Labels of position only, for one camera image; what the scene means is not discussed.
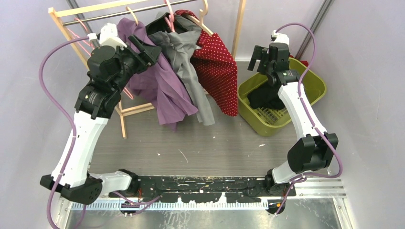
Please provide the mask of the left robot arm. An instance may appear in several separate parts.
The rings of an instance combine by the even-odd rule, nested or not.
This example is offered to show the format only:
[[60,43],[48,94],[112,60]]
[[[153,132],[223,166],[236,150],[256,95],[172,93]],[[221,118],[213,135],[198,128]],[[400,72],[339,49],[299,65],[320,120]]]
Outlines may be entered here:
[[114,173],[88,171],[96,143],[121,100],[121,92],[135,74],[157,63],[161,48],[136,36],[126,42],[116,38],[112,44],[95,48],[87,60],[89,82],[79,92],[75,114],[68,121],[72,131],[55,170],[42,176],[41,186],[52,193],[83,205],[112,192],[135,196],[138,176],[125,169]]

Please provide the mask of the wooden hanger of red skirt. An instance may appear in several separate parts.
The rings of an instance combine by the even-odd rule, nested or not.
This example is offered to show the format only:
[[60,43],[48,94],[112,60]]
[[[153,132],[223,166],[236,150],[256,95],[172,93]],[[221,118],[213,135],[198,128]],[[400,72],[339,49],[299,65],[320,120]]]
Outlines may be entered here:
[[208,1],[203,0],[203,9],[199,9],[199,18],[196,18],[192,15],[186,14],[184,17],[194,22],[202,30],[204,30],[208,35],[212,36],[213,32],[204,24],[204,16],[208,14]]

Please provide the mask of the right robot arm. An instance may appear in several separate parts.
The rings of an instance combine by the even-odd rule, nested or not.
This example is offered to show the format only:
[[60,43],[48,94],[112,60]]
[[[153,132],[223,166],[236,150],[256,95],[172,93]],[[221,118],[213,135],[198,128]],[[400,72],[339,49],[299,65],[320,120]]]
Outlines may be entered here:
[[267,81],[248,94],[250,106],[254,109],[286,108],[298,139],[288,151],[287,161],[270,170],[265,183],[266,192],[277,196],[283,191],[284,183],[299,174],[311,174],[328,167],[338,138],[336,134],[329,134],[314,114],[305,95],[303,75],[289,66],[287,44],[274,42],[267,48],[256,45],[248,70],[253,70],[256,61],[259,61],[258,73],[266,76]]

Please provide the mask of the wooden clothes rack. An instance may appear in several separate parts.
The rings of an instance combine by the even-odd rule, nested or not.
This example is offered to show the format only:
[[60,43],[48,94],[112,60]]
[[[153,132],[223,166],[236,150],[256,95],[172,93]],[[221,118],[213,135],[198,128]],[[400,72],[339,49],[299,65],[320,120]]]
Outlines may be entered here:
[[[52,20],[55,22],[63,36],[67,39],[67,41],[70,41],[74,38],[74,34],[70,33],[69,30],[67,29],[67,26],[73,25],[73,24],[81,24],[84,31],[86,34],[88,33],[93,33],[90,26],[88,25],[88,21],[98,21],[101,19],[107,19],[107,18],[113,18],[113,17],[118,17],[118,16],[123,16],[130,14],[127,10],[122,11],[122,12],[115,12],[111,14],[106,14],[106,15],[101,15],[97,17],[92,17],[92,18],[84,18],[84,13],[89,13],[89,12],[94,12],[94,11],[99,11],[99,10],[105,10],[105,9],[112,9],[112,8],[117,8],[117,7],[123,7],[123,6],[130,6],[130,4],[137,4],[139,2],[145,2],[147,0],[117,0],[117,1],[112,1],[112,2],[106,2],[106,3],[100,3],[96,5],[90,5],[90,6],[84,6],[84,7],[79,7],[77,2],[75,0],[67,0],[66,2],[70,6],[70,9],[67,10],[61,10],[61,11],[56,11],[54,7],[49,7],[48,8],[48,14],[52,18]],[[177,0],[173,3],[171,3],[171,6],[173,5],[181,5],[189,2],[194,2],[196,0]],[[233,58],[236,56],[236,51],[239,43],[239,36],[240,36],[240,31],[241,31],[241,26],[243,22],[243,17],[244,17],[244,12],[245,12],[245,5],[246,5],[246,0],[238,0],[238,12],[237,12],[237,17],[235,19],[235,30],[234,30],[234,38],[233,38],[233,44],[231,48],[231,55]],[[146,6],[142,8],[135,8],[133,9],[134,13],[138,12],[144,12],[144,11],[149,11],[149,10],[154,10],[154,9],[160,9],[164,8],[167,5],[165,3],[159,4],[159,5],[153,5],[153,6]],[[73,20],[71,22],[63,22],[61,18],[63,17],[70,17],[70,16],[76,16],[77,20]],[[77,44],[71,44],[73,50],[81,60],[81,62],[84,64],[84,66],[88,69],[87,66],[87,58],[83,54],[83,52],[80,50],[80,47],[83,49],[83,51],[86,51],[85,48],[83,48],[81,45]],[[120,117],[120,123],[121,123],[121,130],[122,130],[122,136],[124,139],[127,138],[127,132],[126,132],[126,124],[125,124],[125,117],[130,116],[130,115],[135,115],[141,112],[149,111],[154,109],[154,106],[151,103],[147,104],[141,104],[137,105],[134,107],[130,108],[122,108],[122,101],[118,102],[118,105],[115,107],[115,111]]]

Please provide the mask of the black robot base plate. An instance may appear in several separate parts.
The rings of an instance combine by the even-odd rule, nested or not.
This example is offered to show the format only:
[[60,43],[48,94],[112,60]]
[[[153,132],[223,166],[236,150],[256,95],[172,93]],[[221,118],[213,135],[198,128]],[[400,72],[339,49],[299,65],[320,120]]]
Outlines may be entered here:
[[289,184],[275,184],[265,177],[139,176],[128,197],[143,201],[158,198],[163,203],[216,203],[221,195],[227,203],[258,203],[261,198],[295,196]]

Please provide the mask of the wooden hanger of purple skirt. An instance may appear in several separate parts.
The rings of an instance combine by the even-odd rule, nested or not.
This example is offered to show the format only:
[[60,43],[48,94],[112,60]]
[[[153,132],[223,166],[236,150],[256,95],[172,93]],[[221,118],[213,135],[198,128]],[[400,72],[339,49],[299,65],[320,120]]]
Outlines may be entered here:
[[139,24],[139,21],[138,21],[136,15],[135,15],[134,11],[133,11],[129,6],[126,6],[126,10],[127,10],[127,11],[130,13],[130,15],[133,17],[135,24],[138,25],[138,24]]

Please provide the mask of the red polka dot skirt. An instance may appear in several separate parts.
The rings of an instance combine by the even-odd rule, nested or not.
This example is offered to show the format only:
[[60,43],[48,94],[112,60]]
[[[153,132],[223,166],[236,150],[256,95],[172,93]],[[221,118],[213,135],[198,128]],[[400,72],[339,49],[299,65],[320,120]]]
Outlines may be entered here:
[[237,64],[217,33],[201,30],[191,57],[199,83],[215,100],[221,111],[237,116]]

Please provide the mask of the metal corner rail right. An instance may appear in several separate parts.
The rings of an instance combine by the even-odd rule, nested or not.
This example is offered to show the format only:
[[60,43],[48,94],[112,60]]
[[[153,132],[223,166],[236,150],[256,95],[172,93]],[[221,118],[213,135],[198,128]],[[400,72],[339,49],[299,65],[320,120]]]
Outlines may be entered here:
[[[323,3],[321,4],[321,7],[319,8],[311,26],[310,29],[312,30],[313,33],[315,33],[319,26],[321,25],[321,23],[323,22],[324,18],[326,17],[329,9],[332,7],[333,3],[335,0],[324,0]],[[306,49],[309,46],[311,40],[311,35],[309,32],[307,32],[306,36],[304,37],[303,42],[301,43],[295,57],[298,60],[301,60],[304,52],[306,51]]]

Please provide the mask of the olive green plastic basket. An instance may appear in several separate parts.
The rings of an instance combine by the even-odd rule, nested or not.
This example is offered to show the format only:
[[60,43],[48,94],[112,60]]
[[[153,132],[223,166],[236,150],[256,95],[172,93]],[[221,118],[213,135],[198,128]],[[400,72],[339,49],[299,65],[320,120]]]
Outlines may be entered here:
[[[273,136],[281,128],[291,123],[291,118],[286,108],[274,110],[268,108],[253,109],[247,98],[254,89],[267,82],[267,77],[254,72],[250,78],[238,86],[238,112],[248,122],[248,124],[260,136]],[[305,95],[311,105],[318,102],[327,91],[325,82],[312,70],[309,70],[304,79],[303,86]]]

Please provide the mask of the grey skirt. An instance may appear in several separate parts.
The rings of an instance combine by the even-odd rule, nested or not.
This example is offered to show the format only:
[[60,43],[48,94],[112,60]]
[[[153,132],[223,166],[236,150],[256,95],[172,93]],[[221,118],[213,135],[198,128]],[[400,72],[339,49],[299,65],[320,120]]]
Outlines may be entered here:
[[202,29],[185,17],[174,16],[174,31],[167,23],[169,13],[158,12],[155,19],[146,26],[149,39],[162,48],[172,69],[182,81],[191,101],[198,108],[197,119],[205,126],[215,124],[211,105],[200,84],[191,57],[197,49]]

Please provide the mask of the purple skirt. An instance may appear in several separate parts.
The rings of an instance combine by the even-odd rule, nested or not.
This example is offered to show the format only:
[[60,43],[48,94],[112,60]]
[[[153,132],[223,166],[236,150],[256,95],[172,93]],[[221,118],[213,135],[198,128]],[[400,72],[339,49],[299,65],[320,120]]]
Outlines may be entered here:
[[163,54],[160,54],[157,63],[145,72],[133,75],[127,88],[155,107],[160,125],[175,129],[177,123],[183,121],[186,116],[198,112],[183,83]]

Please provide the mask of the pink hanger of grey skirt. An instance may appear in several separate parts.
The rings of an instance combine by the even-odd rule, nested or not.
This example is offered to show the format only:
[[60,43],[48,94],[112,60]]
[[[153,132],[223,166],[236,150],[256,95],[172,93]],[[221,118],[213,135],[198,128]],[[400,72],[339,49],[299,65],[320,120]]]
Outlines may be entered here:
[[167,7],[169,9],[169,15],[165,18],[165,21],[166,21],[169,29],[171,30],[171,32],[175,32],[174,14],[173,14],[173,10],[171,7],[171,3],[169,2],[169,0],[164,0],[164,3],[167,5]]

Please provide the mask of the black skirt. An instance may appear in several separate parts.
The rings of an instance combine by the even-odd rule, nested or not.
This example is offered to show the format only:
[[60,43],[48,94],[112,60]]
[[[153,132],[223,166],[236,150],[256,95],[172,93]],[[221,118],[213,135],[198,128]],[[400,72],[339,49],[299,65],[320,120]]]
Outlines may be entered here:
[[250,106],[253,109],[268,108],[281,110],[285,108],[284,103],[278,96],[278,89],[271,87],[268,83],[260,85],[247,96]]

